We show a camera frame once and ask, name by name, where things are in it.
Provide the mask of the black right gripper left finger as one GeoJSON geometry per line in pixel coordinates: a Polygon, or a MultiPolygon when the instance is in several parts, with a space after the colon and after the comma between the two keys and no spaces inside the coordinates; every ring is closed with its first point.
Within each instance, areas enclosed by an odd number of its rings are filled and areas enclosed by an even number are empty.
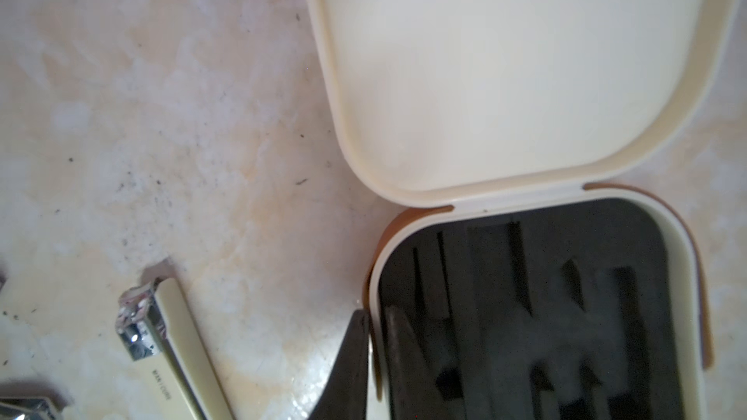
{"type": "Polygon", "coordinates": [[[355,310],[327,384],[309,420],[364,420],[369,383],[370,315],[355,310]]]}

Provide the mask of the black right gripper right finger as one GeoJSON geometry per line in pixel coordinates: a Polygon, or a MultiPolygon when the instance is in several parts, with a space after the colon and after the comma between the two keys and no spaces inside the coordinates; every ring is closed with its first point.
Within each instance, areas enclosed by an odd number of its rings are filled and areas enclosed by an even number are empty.
{"type": "Polygon", "coordinates": [[[451,419],[439,376],[456,367],[445,325],[413,325],[406,312],[385,308],[391,410],[394,419],[451,419]]]}

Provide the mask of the cream nail clipper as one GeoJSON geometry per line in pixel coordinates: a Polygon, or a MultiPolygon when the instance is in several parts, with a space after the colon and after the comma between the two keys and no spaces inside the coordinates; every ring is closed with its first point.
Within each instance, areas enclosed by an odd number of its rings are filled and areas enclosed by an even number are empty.
{"type": "Polygon", "coordinates": [[[115,329],[165,419],[233,418],[176,279],[124,291],[115,329]]]}

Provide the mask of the cream nail kit case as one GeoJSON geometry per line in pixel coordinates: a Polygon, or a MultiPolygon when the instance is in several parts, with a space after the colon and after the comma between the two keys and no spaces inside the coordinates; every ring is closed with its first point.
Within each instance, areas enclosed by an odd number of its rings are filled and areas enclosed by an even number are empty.
{"type": "Polygon", "coordinates": [[[364,287],[377,392],[391,400],[379,280],[445,222],[620,198],[670,251],[684,416],[706,418],[713,363],[702,261],[677,212],[613,178],[690,122],[740,0],[307,0],[344,157],[402,205],[364,287]]]}

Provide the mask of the small silver clipper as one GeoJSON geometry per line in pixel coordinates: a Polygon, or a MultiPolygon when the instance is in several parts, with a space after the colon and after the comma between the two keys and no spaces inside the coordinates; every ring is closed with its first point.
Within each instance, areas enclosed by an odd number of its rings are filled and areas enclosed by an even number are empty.
{"type": "Polygon", "coordinates": [[[1,420],[62,420],[61,410],[47,397],[2,397],[1,420]]]}

